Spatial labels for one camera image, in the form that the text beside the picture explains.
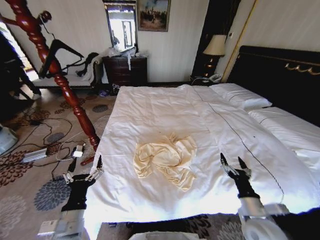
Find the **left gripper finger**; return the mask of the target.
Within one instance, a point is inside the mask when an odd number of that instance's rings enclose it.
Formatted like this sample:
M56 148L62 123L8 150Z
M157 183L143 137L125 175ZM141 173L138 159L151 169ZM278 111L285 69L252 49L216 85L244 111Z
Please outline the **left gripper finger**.
M69 164L67 171L62 174L62 176L63 176L63 178L65 180L65 183L67 185L74 181L73 172L74 172L74 170L76 168L76 165L77 165L77 158L73 157L72 158L72 162Z
M102 162L102 156L100 155L98 158L98 162L95 170L85 178L85 181L97 180L103 173L104 173L103 162Z

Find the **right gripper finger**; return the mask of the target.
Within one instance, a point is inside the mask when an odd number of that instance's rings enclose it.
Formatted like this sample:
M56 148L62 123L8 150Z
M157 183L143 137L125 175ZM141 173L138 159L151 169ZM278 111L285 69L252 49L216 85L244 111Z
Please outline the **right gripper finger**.
M225 173L229 176L229 177L234 177L238 174L238 172L228 164L224 154L221 152L220 153L220 162L221 162L221 165L225 171Z
M250 177L252 175L252 171L247 167L246 163L238 157L238 162L240 165L240 170L238 170L239 175L243 177Z

